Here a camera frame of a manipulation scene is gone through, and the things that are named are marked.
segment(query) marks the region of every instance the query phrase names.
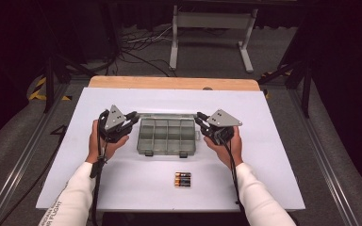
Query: white metal frame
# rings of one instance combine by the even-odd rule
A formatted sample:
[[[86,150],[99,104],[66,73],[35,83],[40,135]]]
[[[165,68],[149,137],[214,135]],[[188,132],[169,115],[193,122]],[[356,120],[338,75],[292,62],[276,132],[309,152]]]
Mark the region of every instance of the white metal frame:
[[[239,51],[242,56],[243,64],[247,73],[252,73],[254,68],[249,58],[246,47],[255,24],[257,9],[253,9],[250,14],[231,14],[231,13],[199,13],[199,12],[180,12],[178,7],[173,9],[173,43],[170,54],[170,70],[177,67],[178,55],[178,27],[210,27],[210,28],[232,28],[245,29],[245,39],[239,41]]]

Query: metal rail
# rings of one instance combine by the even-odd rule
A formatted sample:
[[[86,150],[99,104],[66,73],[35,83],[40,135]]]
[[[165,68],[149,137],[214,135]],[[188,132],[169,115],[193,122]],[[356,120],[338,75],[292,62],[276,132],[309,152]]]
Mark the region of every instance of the metal rail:
[[[23,174],[25,173],[25,170],[31,158],[34,155],[34,152],[36,151],[37,145],[41,140],[42,133],[45,130],[46,125],[52,118],[55,109],[57,108],[58,103],[60,102],[61,97],[64,95],[67,87],[68,85],[66,84],[58,85],[58,91],[55,95],[55,101],[51,109],[47,113],[42,115],[34,133],[32,134],[30,140],[25,146],[22,155],[20,156],[15,167],[11,171],[7,181],[2,187],[2,190],[0,192],[0,217],[2,217],[2,214],[6,206],[8,205],[11,196],[13,195],[17,185],[20,183],[20,180],[22,179]]]
[[[356,217],[354,216],[354,212],[349,205],[348,199],[343,192],[343,189],[339,183],[337,176],[334,173],[333,168],[331,167],[330,162],[328,161],[327,155],[325,150],[323,149],[319,137],[314,129],[313,124],[311,123],[310,119],[307,119],[304,116],[304,112],[301,109],[301,99],[298,95],[296,89],[289,89],[288,94],[290,99],[293,102],[294,107],[298,111],[299,117],[304,125],[310,139],[314,145],[315,149],[315,156],[319,163],[320,169],[322,171],[322,175],[325,178],[325,181],[328,185],[328,188],[331,191],[331,195],[334,197],[334,201],[337,205],[337,209],[339,210],[340,215],[345,223],[348,226],[356,226],[359,225],[357,222]]]

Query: hand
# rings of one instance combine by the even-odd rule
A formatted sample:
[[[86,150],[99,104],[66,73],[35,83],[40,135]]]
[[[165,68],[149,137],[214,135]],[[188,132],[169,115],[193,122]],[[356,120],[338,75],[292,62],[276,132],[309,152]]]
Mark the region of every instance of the hand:
[[[213,141],[209,137],[204,138],[207,146],[212,149],[214,152],[216,152],[219,159],[227,166],[229,169],[231,169],[231,158],[228,153],[228,151],[225,149],[223,145],[216,145],[213,143]],[[234,158],[235,166],[243,163],[242,160],[242,139],[239,135],[239,129],[237,126],[234,126],[234,136],[231,138],[231,140],[228,142],[228,147],[230,147],[231,143],[231,154]]]
[[[86,162],[89,163],[94,163],[96,161],[98,161],[98,121],[95,120],[93,121],[92,124],[92,132],[90,133],[90,152],[88,154],[87,159],[85,160]],[[105,141],[100,138],[101,140],[101,146],[105,147],[106,143]],[[107,160],[110,159],[114,153],[116,152],[117,149],[119,149],[120,147],[122,147],[125,142],[129,139],[129,136],[124,136],[122,137],[117,143],[108,143],[107,144],[107,148],[106,148],[106,157]]]

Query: white tabletop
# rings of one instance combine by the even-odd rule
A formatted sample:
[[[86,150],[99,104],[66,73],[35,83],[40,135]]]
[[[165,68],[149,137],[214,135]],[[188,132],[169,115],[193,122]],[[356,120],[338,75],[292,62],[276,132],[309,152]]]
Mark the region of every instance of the white tabletop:
[[[37,202],[46,209],[88,154],[91,123],[111,105],[127,114],[196,113],[211,115],[221,108],[243,122],[239,128],[242,157],[279,203],[288,210],[304,209],[304,201],[288,157],[261,91],[99,89],[85,88],[67,134]],[[98,210],[127,212],[238,211],[230,170],[200,139],[188,158],[138,154],[140,124],[104,166]],[[191,172],[191,188],[175,188],[174,174]]]

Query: battery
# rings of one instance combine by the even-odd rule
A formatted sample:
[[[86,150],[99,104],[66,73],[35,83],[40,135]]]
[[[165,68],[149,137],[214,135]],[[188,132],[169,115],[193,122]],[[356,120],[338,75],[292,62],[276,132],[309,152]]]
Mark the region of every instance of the battery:
[[[178,183],[190,183],[190,177],[175,177],[175,181]]]
[[[190,187],[190,183],[186,183],[186,182],[184,182],[184,183],[175,182],[175,183],[174,183],[174,186],[186,186],[186,187]]]
[[[190,172],[176,172],[175,177],[190,177]]]

